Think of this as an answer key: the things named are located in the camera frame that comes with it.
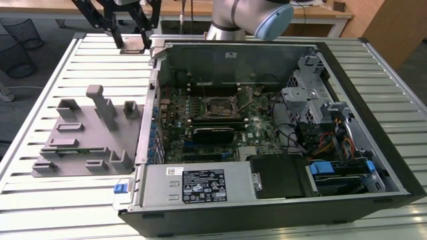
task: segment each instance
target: warning label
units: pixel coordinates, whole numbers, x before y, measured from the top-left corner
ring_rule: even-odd
[[[226,202],[225,169],[183,171],[182,201],[186,204]]]

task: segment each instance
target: label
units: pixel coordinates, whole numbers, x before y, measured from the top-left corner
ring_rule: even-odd
[[[226,58],[227,59],[235,59],[238,57],[238,53],[237,52],[226,52]]]
[[[185,171],[182,174],[185,204],[227,201],[225,169]]]
[[[166,175],[183,175],[185,168],[183,167],[167,167]]]

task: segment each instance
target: wastebasket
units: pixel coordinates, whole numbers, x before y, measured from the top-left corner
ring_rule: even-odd
[[[43,40],[31,19],[0,18],[0,25],[3,25],[10,34],[19,37],[21,44],[27,50],[37,49],[43,45]]]
[[[0,69],[13,79],[25,78],[37,70],[21,38],[13,34],[0,35]]]

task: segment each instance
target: blue latch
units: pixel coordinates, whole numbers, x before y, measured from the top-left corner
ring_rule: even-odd
[[[374,162],[372,160],[368,160],[366,161],[366,165],[368,165],[368,168],[372,172],[376,171],[376,165],[374,165]]]
[[[114,186],[114,194],[127,194],[129,193],[129,184],[117,184]]]
[[[317,161],[310,165],[312,174],[333,174],[336,173],[333,164],[329,161]]]

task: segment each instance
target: wooden desk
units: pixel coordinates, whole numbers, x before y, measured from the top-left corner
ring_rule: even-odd
[[[94,0],[94,5],[99,10],[102,6]],[[150,6],[143,6],[145,12],[151,13]],[[161,21],[179,20],[182,1],[163,0]],[[211,21],[213,3],[209,0],[194,2],[195,21]],[[186,16],[190,19],[191,5],[187,1]],[[33,19],[85,19],[73,0],[0,0],[0,18],[33,18]],[[333,25],[329,37],[340,37],[346,27],[348,21],[354,18],[350,11],[340,12],[328,10],[320,6],[296,9],[294,24],[324,24]],[[131,20],[127,14],[119,14],[118,19]]]

